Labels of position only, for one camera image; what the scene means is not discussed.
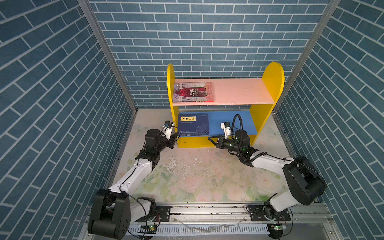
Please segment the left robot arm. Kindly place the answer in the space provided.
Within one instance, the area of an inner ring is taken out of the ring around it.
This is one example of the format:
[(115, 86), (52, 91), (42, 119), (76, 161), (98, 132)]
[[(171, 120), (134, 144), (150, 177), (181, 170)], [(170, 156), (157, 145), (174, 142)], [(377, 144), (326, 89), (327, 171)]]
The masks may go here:
[(135, 198), (132, 194), (154, 170), (160, 153), (165, 148), (174, 148), (179, 134), (174, 133), (173, 128), (172, 122), (166, 121), (162, 130), (148, 130), (132, 168), (116, 184), (97, 191), (88, 223), (89, 234), (121, 240), (132, 222), (147, 220), (156, 214), (154, 199)]

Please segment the Hamlet picture book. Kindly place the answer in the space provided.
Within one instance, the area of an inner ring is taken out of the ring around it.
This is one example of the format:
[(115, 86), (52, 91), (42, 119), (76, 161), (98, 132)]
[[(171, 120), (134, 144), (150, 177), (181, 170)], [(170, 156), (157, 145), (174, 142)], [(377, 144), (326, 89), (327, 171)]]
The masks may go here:
[(210, 82), (175, 83), (173, 101), (176, 103), (213, 102), (214, 91)]

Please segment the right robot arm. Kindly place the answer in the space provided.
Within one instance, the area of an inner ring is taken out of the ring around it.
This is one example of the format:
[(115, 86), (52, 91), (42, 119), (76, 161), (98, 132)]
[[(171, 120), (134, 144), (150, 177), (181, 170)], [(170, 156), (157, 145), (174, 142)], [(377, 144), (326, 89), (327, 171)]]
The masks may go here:
[(216, 148), (236, 155), (244, 165), (285, 177), (287, 189), (274, 194), (264, 203), (264, 216), (269, 221), (276, 220), (284, 211), (295, 205), (310, 205), (327, 188), (325, 179), (306, 157), (283, 158), (260, 152), (251, 146), (250, 137), (243, 130), (237, 130), (232, 139), (228, 134), (224, 134), (208, 137), (208, 140)]

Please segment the navy book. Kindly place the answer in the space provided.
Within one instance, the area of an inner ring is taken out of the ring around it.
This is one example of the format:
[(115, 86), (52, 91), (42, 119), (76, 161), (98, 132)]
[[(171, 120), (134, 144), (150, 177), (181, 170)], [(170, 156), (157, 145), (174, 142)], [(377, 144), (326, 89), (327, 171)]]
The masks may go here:
[(178, 131), (182, 137), (208, 136), (209, 115), (204, 113), (186, 113), (179, 115)]

